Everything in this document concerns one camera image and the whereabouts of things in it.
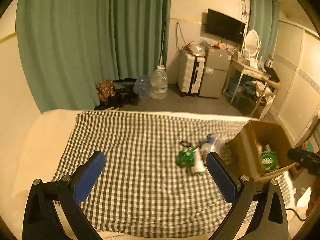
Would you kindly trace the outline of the green box inside carton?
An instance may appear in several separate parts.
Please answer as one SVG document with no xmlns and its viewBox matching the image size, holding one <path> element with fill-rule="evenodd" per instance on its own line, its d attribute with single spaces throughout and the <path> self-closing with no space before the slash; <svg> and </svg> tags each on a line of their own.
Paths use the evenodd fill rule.
<svg viewBox="0 0 320 240">
<path fill-rule="evenodd" d="M 274 171 L 279 168 L 278 156 L 276 151 L 262 152 L 260 160 L 264 172 Z"/>
</svg>

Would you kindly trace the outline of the brown cardboard box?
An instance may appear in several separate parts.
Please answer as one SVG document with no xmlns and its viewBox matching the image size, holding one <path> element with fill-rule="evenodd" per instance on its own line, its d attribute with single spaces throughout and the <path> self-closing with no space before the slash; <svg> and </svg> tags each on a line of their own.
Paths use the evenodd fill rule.
<svg viewBox="0 0 320 240">
<path fill-rule="evenodd" d="M 266 182 L 288 171 L 295 163 L 287 156 L 291 144 L 285 131 L 274 122 L 249 120 L 229 142 L 235 164 L 241 175 L 256 182 Z M 260 156 L 262 152 L 276 151 L 279 168 L 264 172 Z"/>
</svg>

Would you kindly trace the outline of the clear floss pick jar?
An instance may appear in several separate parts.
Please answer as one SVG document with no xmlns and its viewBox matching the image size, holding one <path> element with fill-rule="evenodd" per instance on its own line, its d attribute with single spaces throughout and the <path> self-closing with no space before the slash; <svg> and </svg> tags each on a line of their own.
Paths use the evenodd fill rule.
<svg viewBox="0 0 320 240">
<path fill-rule="evenodd" d="M 201 144 L 200 152 L 203 156 L 210 152 L 221 154 L 223 152 L 226 137 L 224 135 L 216 135 L 213 133 L 208 134 Z"/>
</svg>

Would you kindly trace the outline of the green snack packet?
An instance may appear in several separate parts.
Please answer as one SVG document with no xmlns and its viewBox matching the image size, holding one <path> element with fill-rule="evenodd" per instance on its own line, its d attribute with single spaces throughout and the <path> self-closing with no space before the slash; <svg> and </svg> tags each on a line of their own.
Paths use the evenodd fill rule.
<svg viewBox="0 0 320 240">
<path fill-rule="evenodd" d="M 195 165 L 196 148 L 181 150 L 176 157 L 176 165 L 183 167 L 193 167 Z"/>
</svg>

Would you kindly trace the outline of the checkered grey white cloth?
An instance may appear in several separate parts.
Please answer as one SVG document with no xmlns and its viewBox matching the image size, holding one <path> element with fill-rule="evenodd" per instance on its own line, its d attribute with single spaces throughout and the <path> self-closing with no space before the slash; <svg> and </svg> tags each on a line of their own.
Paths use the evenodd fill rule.
<svg viewBox="0 0 320 240">
<path fill-rule="evenodd" d="M 211 175 L 176 165 L 181 141 L 196 146 L 209 134 L 219 154 L 234 163 L 229 141 L 245 121 L 200 120 L 125 111 L 87 111 L 77 116 L 54 180 L 73 173 L 94 151 L 106 166 L 81 209 L 98 230 L 148 238 L 213 233 L 231 205 Z"/>
</svg>

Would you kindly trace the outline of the wooden chair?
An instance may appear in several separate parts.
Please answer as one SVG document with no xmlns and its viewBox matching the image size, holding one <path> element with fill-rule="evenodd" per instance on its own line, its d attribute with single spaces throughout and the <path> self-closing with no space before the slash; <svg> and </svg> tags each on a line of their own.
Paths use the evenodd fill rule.
<svg viewBox="0 0 320 240">
<path fill-rule="evenodd" d="M 255 85 L 255 93 L 258 99 L 255 101 L 253 110 L 249 116 L 253 117 L 255 111 L 258 109 L 258 106 L 263 99 L 265 99 L 265 106 L 259 116 L 259 119 L 263 119 L 270 110 L 278 90 L 281 89 L 281 83 L 267 80 L 263 77 L 262 80 L 253 81 L 253 85 Z"/>
</svg>

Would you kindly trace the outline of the silver mini fridge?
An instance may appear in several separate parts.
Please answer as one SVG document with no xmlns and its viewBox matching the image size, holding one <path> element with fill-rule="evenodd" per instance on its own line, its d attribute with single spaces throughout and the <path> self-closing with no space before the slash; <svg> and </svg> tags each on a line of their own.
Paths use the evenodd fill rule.
<svg viewBox="0 0 320 240">
<path fill-rule="evenodd" d="M 221 96 L 227 77 L 230 59 L 226 50 L 206 47 L 203 77 L 199 96 L 217 99 Z"/>
</svg>

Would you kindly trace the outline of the oval white vanity mirror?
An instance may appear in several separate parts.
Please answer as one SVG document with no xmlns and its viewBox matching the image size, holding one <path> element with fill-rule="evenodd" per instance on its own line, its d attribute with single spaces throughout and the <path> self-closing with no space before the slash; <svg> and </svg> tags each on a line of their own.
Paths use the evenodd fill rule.
<svg viewBox="0 0 320 240">
<path fill-rule="evenodd" d="M 260 50 L 260 46 L 261 42 L 258 33 L 255 30 L 250 30 L 244 39 L 242 52 L 247 57 L 255 57 Z"/>
</svg>

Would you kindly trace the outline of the white ribbed suitcase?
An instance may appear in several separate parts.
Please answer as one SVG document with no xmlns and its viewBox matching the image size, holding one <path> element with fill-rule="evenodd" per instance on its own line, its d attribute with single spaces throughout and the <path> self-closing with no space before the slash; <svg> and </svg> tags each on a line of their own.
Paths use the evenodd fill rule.
<svg viewBox="0 0 320 240">
<path fill-rule="evenodd" d="M 205 59 L 201 56 L 182 54 L 180 56 L 177 84 L 182 96 L 199 93 Z"/>
</svg>

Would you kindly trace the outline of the large clear water jug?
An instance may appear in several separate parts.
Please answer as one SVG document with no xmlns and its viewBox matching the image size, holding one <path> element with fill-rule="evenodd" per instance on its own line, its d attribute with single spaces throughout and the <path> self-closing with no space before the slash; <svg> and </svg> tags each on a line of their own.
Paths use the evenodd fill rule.
<svg viewBox="0 0 320 240">
<path fill-rule="evenodd" d="M 163 65 L 157 66 L 150 77 L 150 97 L 163 100 L 168 94 L 168 75 Z"/>
</svg>

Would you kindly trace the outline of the patterned brown bag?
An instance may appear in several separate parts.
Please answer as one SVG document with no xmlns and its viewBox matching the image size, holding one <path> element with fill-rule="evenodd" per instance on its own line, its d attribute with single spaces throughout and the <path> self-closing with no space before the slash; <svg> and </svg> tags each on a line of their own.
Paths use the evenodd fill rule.
<svg viewBox="0 0 320 240">
<path fill-rule="evenodd" d="M 101 103 L 107 103 L 109 98 L 116 95 L 116 90 L 112 80 L 100 81 L 95 84 L 95 88 Z"/>
</svg>

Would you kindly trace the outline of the green curtain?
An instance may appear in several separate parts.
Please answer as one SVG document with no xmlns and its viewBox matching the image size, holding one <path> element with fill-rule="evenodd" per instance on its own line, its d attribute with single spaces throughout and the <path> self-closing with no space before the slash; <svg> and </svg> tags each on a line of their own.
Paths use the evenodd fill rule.
<svg viewBox="0 0 320 240">
<path fill-rule="evenodd" d="M 96 83 L 152 74 L 167 57 L 170 3 L 18 0 L 18 48 L 39 111 L 93 109 Z"/>
<path fill-rule="evenodd" d="M 255 30 L 261 41 L 263 62 L 274 52 L 280 16 L 277 0 L 251 0 L 248 30 Z"/>
</svg>

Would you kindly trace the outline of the black wall television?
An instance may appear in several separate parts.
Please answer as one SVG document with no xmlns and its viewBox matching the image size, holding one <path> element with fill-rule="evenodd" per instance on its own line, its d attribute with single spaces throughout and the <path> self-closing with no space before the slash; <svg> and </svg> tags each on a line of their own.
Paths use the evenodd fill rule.
<svg viewBox="0 0 320 240">
<path fill-rule="evenodd" d="M 205 33 L 241 44 L 244 39 L 245 24 L 230 16 L 208 9 Z"/>
</svg>

